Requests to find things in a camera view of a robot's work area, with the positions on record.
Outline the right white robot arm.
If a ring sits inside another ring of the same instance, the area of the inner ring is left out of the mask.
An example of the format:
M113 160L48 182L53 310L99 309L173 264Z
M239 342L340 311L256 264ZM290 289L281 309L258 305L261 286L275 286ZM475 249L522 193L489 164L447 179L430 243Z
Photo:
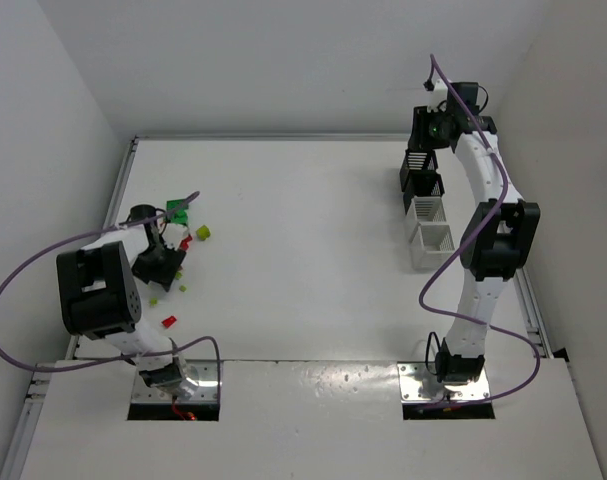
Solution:
M433 370L440 383L465 385L480 378L498 298L526 263L541 211L522 197L507 173L495 123L478 103L480 85L429 79L424 87L430 103L413 111L408 151L432 157L451 149L476 202L459 247L445 262L459 261L464 280Z

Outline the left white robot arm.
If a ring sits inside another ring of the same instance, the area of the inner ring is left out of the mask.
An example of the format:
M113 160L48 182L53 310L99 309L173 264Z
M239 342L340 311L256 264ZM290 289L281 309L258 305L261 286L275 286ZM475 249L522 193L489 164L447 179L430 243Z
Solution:
M133 227L101 235L56 258L62 321L72 335L104 341L137 365L145 385L168 395L185 394L194 376L172 350L176 343L143 318L136 279L169 290L186 252L170 247L154 218L159 209L130 209Z

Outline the small red lego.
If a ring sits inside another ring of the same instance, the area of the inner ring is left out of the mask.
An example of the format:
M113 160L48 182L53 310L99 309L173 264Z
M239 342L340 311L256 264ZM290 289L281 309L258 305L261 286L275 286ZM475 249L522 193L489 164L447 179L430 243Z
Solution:
M162 321L162 325L164 328L168 329L173 326L177 322L177 318L175 316L169 316Z

